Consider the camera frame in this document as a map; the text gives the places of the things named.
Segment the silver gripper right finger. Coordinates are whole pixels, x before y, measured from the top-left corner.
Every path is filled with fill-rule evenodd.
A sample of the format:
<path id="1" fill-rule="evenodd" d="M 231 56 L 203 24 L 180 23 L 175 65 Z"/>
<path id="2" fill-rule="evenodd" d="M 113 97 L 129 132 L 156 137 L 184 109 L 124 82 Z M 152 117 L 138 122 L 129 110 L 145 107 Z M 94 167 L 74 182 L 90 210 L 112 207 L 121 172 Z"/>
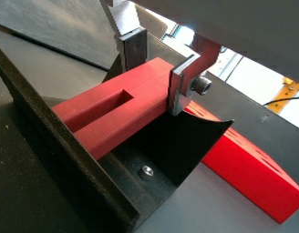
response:
<path id="1" fill-rule="evenodd" d="M 193 92 L 207 93 L 211 81 L 201 73 L 215 64 L 221 46 L 195 34 L 191 48 L 195 53 L 169 71 L 168 111 L 173 116 L 189 104 Z"/>

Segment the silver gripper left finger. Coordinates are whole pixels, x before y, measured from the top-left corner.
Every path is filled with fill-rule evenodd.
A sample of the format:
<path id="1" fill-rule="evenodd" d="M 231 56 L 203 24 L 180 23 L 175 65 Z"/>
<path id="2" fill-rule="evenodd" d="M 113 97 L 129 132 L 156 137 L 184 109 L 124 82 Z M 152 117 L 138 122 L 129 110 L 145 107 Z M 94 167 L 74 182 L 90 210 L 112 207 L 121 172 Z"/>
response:
<path id="1" fill-rule="evenodd" d="M 136 6 L 129 0 L 100 0 L 110 27 L 122 70 L 140 66 L 146 60 L 146 30 L 141 27 Z"/>

